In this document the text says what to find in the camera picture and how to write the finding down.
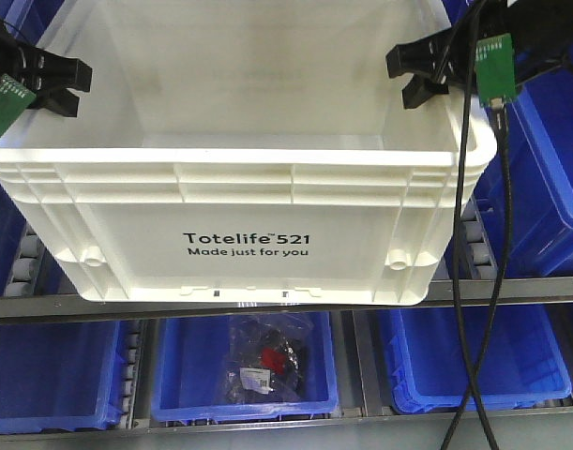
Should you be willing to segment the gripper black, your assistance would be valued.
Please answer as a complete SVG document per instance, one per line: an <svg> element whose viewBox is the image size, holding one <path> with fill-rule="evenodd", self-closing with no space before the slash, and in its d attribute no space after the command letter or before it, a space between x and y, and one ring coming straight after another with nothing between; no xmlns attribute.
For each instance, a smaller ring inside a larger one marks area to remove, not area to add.
<svg viewBox="0 0 573 450"><path fill-rule="evenodd" d="M4 75L36 95L29 109L48 110L63 117L76 117L80 102L64 88L89 92L92 82L92 68L84 61L46 52L17 39L0 19L0 84Z"/></svg>
<svg viewBox="0 0 573 450"><path fill-rule="evenodd" d="M479 36L511 35L515 52L517 85L541 74L563 68L573 74L573 1L488 1L480 10L476 1L461 1L451 21L459 30L454 37L447 68L447 84L462 88L466 83L469 27L479 13ZM416 109L439 95L448 95L446 84L432 82L452 33L451 28L419 40L395 45L385 56L390 79L413 77L402 89L405 110Z"/></svg>

